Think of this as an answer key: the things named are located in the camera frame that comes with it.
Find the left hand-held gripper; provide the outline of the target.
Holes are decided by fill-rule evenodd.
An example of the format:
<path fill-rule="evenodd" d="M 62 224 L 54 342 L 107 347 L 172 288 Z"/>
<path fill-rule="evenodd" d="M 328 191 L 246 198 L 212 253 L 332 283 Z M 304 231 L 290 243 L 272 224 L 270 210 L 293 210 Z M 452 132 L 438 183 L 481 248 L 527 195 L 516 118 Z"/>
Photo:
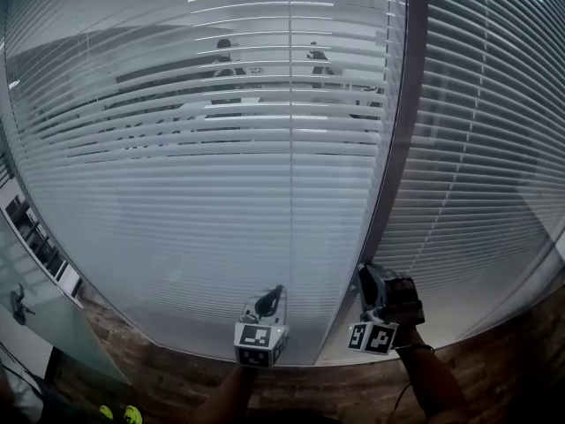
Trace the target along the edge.
<path fill-rule="evenodd" d="M 286 348 L 287 292 L 279 284 L 250 297 L 235 324 L 237 363 L 244 367 L 273 367 Z"/>

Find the person's right hand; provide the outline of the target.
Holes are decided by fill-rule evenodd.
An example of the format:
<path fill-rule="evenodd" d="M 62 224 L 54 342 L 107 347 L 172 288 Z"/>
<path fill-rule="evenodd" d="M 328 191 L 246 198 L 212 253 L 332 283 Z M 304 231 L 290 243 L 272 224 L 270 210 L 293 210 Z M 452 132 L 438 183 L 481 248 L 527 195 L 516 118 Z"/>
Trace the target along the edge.
<path fill-rule="evenodd" d="M 386 306 L 381 315 L 385 323 L 418 326 L 425 322 L 422 301 L 414 281 L 409 277 L 398 277 L 385 282 Z"/>

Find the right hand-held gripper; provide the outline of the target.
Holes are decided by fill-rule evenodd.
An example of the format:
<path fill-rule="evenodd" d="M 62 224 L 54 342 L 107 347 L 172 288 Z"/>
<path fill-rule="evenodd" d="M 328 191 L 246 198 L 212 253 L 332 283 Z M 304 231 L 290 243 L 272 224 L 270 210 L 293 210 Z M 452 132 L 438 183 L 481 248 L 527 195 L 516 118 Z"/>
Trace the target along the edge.
<path fill-rule="evenodd" d="M 381 315 L 386 306 L 386 286 L 380 271 L 372 264 L 358 266 L 361 298 L 359 322 L 349 325 L 347 348 L 371 355 L 388 355 L 393 347 L 398 325 L 385 323 Z"/>

